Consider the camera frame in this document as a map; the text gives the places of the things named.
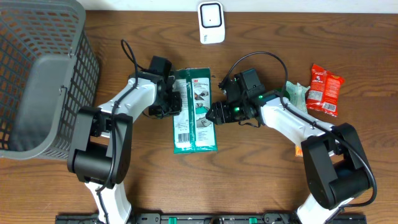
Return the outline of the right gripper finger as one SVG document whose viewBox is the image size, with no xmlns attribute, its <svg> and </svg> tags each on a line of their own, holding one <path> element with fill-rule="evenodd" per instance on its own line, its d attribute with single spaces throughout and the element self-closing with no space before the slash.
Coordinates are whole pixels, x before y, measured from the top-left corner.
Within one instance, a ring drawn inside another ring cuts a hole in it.
<svg viewBox="0 0 398 224">
<path fill-rule="evenodd" d="M 212 103 L 211 106 L 209 107 L 209 110 L 207 111 L 207 114 L 217 114 L 218 110 L 218 103 Z"/>
<path fill-rule="evenodd" d="M 218 122 L 217 122 L 217 117 L 216 117 L 214 111 L 208 111 L 208 112 L 206 113 L 206 115 L 205 115 L 205 118 L 206 118 L 208 121 L 214 123 L 215 125 L 218 124 Z"/>
</svg>

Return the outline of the green white packet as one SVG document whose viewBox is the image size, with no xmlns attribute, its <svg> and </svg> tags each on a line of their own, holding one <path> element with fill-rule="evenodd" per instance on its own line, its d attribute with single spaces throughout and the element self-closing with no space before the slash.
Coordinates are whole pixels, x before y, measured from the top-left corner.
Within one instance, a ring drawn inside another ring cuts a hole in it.
<svg viewBox="0 0 398 224">
<path fill-rule="evenodd" d="M 173 118 L 174 153 L 217 151 L 215 125 L 206 119 L 211 106 L 210 68 L 175 72 L 173 88 L 182 99 L 182 110 Z"/>
</svg>

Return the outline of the green lid seasoning jar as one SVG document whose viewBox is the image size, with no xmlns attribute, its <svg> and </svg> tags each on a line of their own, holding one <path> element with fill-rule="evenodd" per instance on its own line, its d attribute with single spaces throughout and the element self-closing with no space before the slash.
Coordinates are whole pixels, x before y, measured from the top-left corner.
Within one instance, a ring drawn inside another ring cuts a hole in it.
<svg viewBox="0 0 398 224">
<path fill-rule="evenodd" d="M 290 94 L 287 90 L 283 90 L 281 88 L 278 88 L 277 91 L 283 93 L 284 97 L 286 97 L 288 100 L 290 100 Z"/>
</svg>

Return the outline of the pale green tissue pack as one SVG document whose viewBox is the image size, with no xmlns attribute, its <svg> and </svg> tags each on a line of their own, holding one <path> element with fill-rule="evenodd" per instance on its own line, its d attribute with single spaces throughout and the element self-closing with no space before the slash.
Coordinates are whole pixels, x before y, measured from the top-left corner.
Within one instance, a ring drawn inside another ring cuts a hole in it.
<svg viewBox="0 0 398 224">
<path fill-rule="evenodd" d="M 309 89 L 309 86 L 302 86 L 300 83 L 293 84 L 290 81 L 287 81 L 286 83 L 286 90 L 290 96 L 290 102 L 304 113 L 308 113 L 305 95 Z"/>
</svg>

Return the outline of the small orange carton box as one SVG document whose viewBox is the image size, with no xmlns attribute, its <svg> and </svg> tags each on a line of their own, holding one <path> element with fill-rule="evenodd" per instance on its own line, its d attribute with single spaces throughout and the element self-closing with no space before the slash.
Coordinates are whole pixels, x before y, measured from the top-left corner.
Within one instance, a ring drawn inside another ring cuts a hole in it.
<svg viewBox="0 0 398 224">
<path fill-rule="evenodd" d="M 303 156 L 303 152 L 300 146 L 295 146 L 295 156 L 296 157 L 302 157 Z"/>
</svg>

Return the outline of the red snack bag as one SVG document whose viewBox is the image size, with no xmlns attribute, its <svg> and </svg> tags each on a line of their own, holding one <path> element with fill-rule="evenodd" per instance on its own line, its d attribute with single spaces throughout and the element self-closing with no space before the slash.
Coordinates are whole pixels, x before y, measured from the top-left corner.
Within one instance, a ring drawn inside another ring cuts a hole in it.
<svg viewBox="0 0 398 224">
<path fill-rule="evenodd" d="M 340 89 L 345 79 L 316 64 L 312 65 L 311 73 L 307 108 L 337 117 Z"/>
</svg>

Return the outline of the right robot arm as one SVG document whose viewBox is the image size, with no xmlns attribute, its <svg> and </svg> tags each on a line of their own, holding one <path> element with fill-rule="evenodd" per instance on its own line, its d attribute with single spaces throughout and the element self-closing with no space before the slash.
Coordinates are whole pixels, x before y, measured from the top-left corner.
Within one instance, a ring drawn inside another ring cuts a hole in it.
<svg viewBox="0 0 398 224">
<path fill-rule="evenodd" d="M 275 129 L 300 146 L 310 195 L 284 223 L 328 223 L 375 184 L 359 136 L 348 123 L 334 126 L 292 105 L 280 90 L 266 90 L 254 69 L 220 83 L 226 100 L 210 106 L 216 125 L 259 125 Z"/>
</svg>

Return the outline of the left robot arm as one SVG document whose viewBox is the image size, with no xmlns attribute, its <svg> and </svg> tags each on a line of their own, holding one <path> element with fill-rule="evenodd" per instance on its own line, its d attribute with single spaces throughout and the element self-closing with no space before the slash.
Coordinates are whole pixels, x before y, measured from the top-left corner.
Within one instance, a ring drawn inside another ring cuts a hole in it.
<svg viewBox="0 0 398 224">
<path fill-rule="evenodd" d="M 67 168 L 95 198 L 96 215 L 58 216 L 57 223 L 127 223 L 132 205 L 124 178 L 131 160 L 133 124 L 148 110 L 155 119 L 180 114 L 182 100 L 173 89 L 172 63 L 154 56 L 149 68 L 137 68 L 112 100 L 79 109 L 73 129 Z"/>
</svg>

